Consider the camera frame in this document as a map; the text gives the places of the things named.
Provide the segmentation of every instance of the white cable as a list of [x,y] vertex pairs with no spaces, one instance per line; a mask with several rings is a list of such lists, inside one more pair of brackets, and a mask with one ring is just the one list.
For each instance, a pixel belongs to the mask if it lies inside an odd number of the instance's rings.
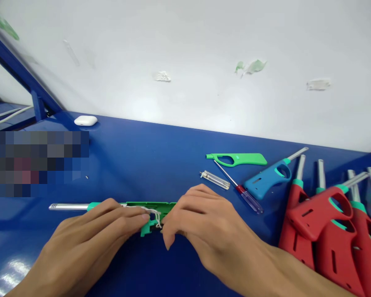
[[23,109],[21,109],[21,110],[15,112],[15,113],[13,113],[12,115],[10,115],[10,116],[8,116],[8,117],[6,117],[6,118],[0,120],[0,124],[2,124],[2,123],[4,123],[4,122],[7,122],[9,119],[13,118],[14,116],[17,116],[18,114],[20,114],[20,113],[22,113],[22,112],[24,112],[24,111],[26,111],[26,110],[28,110],[28,109],[30,109],[30,108],[33,108],[33,106],[25,107],[25,108],[23,108]]
[[146,207],[144,207],[144,206],[137,206],[137,205],[135,205],[135,206],[127,206],[127,205],[123,205],[123,207],[140,207],[140,208],[143,208],[144,210],[147,210],[148,213],[153,213],[153,214],[155,214],[155,219],[156,219],[157,222],[158,222],[158,223],[156,224],[155,227],[157,227],[157,228],[161,228],[161,229],[162,229],[162,226],[161,226],[161,213],[160,213],[159,211],[154,210],[154,209],[152,209],[152,208],[146,208]]

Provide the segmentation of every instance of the blue lighter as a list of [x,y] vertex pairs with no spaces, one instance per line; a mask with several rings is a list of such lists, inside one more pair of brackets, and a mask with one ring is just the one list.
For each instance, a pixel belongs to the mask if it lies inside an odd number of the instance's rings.
[[290,157],[276,162],[274,165],[268,167],[264,171],[244,182],[243,186],[256,199],[263,199],[265,194],[272,186],[291,180],[291,170],[288,167],[288,164],[290,164],[291,160],[300,156],[308,149],[309,148],[304,147],[298,152],[292,154]]

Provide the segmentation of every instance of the blue work surface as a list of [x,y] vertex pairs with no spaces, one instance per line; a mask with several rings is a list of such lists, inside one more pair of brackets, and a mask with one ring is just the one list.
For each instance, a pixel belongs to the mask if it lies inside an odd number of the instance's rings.
[[[304,147],[276,141],[197,129],[98,116],[92,127],[78,127],[79,113],[62,111],[27,131],[88,130],[89,169],[70,184],[58,185],[47,197],[0,198],[0,296],[17,284],[33,265],[58,224],[82,212],[49,211],[51,203],[89,203],[113,197],[126,201],[177,201],[190,187],[204,183],[232,202],[241,217],[265,242],[279,241],[290,184],[273,187],[256,215],[233,187],[228,191],[200,178],[207,170],[223,173],[209,153],[262,153],[268,165]],[[316,161],[324,159],[327,186],[346,180],[346,170],[360,173],[371,166],[371,154],[308,146],[304,189],[317,186]],[[294,168],[297,161],[290,164]],[[240,184],[262,171],[257,165],[225,168]],[[361,183],[364,199],[367,182]],[[105,275],[88,296],[236,296],[202,266],[192,245],[183,237],[167,251],[159,232],[137,234],[120,249]]]

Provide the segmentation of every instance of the green lighter housing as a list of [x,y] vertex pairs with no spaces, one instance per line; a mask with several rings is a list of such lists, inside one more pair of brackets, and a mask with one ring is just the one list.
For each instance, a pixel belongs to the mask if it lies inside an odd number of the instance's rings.
[[[99,205],[100,202],[92,202],[88,205],[87,211],[90,211],[92,208]],[[127,206],[143,206],[145,208],[154,209],[156,211],[159,211],[161,213],[160,220],[172,210],[172,208],[176,205],[176,202],[126,202],[126,203],[120,203],[120,204],[126,204]],[[147,224],[145,224],[140,231],[140,237],[144,237],[146,234],[151,233],[151,227],[158,224],[157,220],[149,220]]]
[[[233,164],[224,163],[218,158],[221,157],[230,157],[234,161]],[[208,154],[206,159],[214,159],[217,163],[228,167],[235,167],[240,164],[254,164],[265,166],[268,164],[267,160],[260,153],[217,153],[217,154]]]

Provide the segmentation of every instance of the screwdriver shaft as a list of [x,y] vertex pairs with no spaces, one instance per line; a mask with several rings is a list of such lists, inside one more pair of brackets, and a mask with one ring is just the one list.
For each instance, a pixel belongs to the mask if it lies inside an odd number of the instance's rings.
[[237,187],[238,184],[228,175],[228,173],[225,172],[225,170],[220,166],[220,164],[218,164],[216,162],[216,160],[213,160],[213,161],[217,164],[217,166],[219,166],[219,168],[225,173],[225,175],[232,181],[232,183],[235,185],[235,187]]

